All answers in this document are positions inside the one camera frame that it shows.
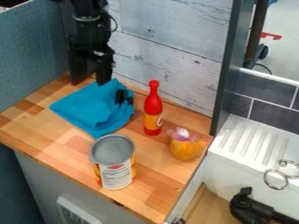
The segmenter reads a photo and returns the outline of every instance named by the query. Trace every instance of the grey fabric wall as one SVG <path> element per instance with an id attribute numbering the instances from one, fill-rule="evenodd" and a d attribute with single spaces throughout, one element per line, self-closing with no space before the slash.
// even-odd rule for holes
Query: grey fabric wall
<path id="1" fill-rule="evenodd" d="M 0 223 L 44 223 L 13 150 L 2 144 L 0 183 Z"/>
<path id="2" fill-rule="evenodd" d="M 66 70 L 57 4 L 32 0 L 0 13 L 0 111 Z"/>

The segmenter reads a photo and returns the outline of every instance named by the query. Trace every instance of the can lid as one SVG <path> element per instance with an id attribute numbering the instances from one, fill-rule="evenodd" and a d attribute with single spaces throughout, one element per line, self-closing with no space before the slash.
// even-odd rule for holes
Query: can lid
<path id="1" fill-rule="evenodd" d="M 133 154 L 134 148 L 134 143 L 127 136 L 106 135 L 94 143 L 89 160 L 94 164 L 116 165 L 127 161 Z"/>

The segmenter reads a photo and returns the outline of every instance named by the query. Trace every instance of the bottle cap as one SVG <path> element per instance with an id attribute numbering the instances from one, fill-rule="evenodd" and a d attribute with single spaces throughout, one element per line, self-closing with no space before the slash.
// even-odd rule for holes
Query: bottle cap
<path id="1" fill-rule="evenodd" d="M 150 86 L 151 88 L 158 88 L 158 87 L 159 87 L 159 81 L 158 81 L 158 80 L 151 80 L 151 81 L 149 82 L 149 86 Z"/>

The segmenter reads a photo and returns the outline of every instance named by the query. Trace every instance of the white wooden backdrop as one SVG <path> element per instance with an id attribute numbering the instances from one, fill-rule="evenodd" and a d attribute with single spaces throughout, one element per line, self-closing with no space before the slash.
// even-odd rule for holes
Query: white wooden backdrop
<path id="1" fill-rule="evenodd" d="M 115 77 L 140 88 L 160 80 L 162 96 L 212 116 L 233 0 L 108 3 L 119 24 Z"/>

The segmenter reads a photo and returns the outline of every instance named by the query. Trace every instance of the bottle label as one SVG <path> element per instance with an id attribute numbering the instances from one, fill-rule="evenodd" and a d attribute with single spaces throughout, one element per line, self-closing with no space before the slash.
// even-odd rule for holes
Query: bottle label
<path id="1" fill-rule="evenodd" d="M 148 130 L 158 130 L 163 124 L 162 115 L 148 115 L 144 113 L 143 125 Z"/>

